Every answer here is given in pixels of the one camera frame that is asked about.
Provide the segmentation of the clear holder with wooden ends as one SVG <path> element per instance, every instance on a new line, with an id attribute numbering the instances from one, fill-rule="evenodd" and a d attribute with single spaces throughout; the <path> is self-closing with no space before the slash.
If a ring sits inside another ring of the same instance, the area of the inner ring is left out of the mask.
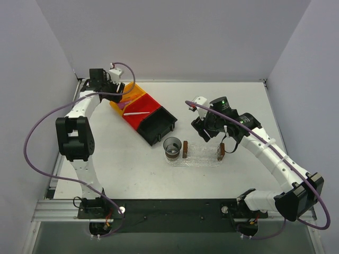
<path id="1" fill-rule="evenodd" d="M 189 162 L 219 162 L 226 154 L 225 145 L 216 143 L 205 146 L 198 143 L 183 141 L 182 158 Z"/>

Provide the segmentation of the glass cup with brown band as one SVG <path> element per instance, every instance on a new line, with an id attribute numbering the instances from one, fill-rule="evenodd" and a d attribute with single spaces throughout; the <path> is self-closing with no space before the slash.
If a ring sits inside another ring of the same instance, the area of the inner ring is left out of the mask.
<path id="1" fill-rule="evenodd" d="M 163 148 L 166 158 L 175 160 L 180 155 L 182 148 L 181 140 L 176 137 L 169 137 L 163 142 Z"/>

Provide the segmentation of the orange toothpaste tube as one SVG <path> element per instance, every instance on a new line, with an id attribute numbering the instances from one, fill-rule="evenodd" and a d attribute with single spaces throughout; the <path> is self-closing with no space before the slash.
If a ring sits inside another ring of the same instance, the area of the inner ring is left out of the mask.
<path id="1" fill-rule="evenodd" d="M 132 94 L 132 95 L 129 95 L 127 97 L 124 97 L 120 102 L 134 100 L 134 99 L 140 97 L 141 95 L 142 94 Z"/>

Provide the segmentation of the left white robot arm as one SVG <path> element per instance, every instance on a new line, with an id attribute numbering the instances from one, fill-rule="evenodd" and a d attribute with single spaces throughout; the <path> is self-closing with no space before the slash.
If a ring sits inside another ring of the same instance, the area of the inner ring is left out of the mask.
<path id="1" fill-rule="evenodd" d="M 80 219 L 109 219 L 113 205 L 105 198 L 93 165 L 92 155 L 95 141 L 89 119 L 96 107 L 106 98 L 120 102 L 124 83 L 120 78 L 124 71 L 113 67 L 90 69 L 90 77 L 80 90 L 81 100 L 68 114 L 56 119 L 59 152 L 70 162 L 79 181 L 82 182 L 81 204 L 78 207 Z"/>

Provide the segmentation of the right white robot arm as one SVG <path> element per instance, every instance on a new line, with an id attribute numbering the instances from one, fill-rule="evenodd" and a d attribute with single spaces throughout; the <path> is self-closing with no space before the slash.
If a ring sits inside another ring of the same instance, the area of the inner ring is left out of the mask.
<path id="1" fill-rule="evenodd" d="M 280 192 L 254 189 L 241 197 L 250 211 L 276 211 L 294 222 L 320 201 L 323 177 L 294 162 L 252 114 L 239 114 L 225 96 L 211 102 L 197 96 L 187 105 L 198 113 L 191 125 L 205 142 L 224 133 L 251 152 L 278 182 Z"/>

